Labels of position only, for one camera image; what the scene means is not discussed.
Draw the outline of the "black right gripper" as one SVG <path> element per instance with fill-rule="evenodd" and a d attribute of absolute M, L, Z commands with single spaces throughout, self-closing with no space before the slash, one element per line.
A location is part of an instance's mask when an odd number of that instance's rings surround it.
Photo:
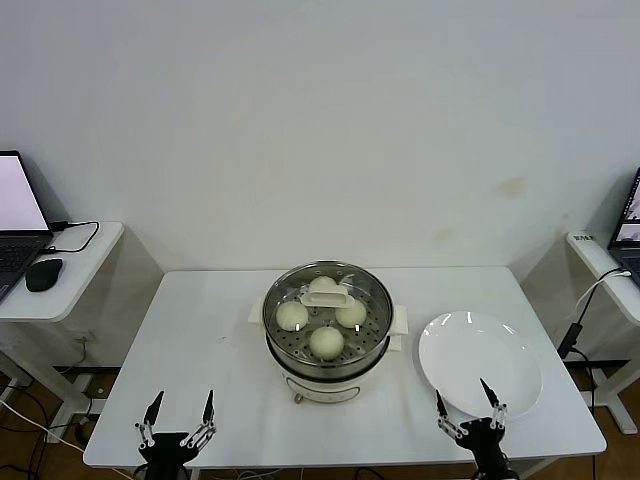
<path fill-rule="evenodd" d="M 492 417 L 466 421 L 459 426 L 450 420 L 445 403 L 436 390 L 437 425 L 451 439 L 457 440 L 458 446 L 472 453 L 480 473 L 504 473 L 506 460 L 500 442 L 505 434 L 507 405 L 499 400 L 483 378 L 480 382 L 492 407 Z"/>

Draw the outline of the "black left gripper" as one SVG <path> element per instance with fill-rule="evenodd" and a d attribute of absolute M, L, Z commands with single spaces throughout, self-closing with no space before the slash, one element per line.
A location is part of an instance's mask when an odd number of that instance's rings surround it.
<path fill-rule="evenodd" d="M 134 424 L 140 435 L 138 452 L 144 460 L 137 467 L 137 475 L 143 474 L 145 479 L 150 480 L 189 479 L 185 464 L 197 457 L 198 448 L 204 448 L 217 431 L 214 391 L 209 391 L 202 420 L 189 435 L 186 432 L 154 434 L 153 427 L 163 396 L 164 391 L 161 390 L 147 407 L 143 419 Z"/>

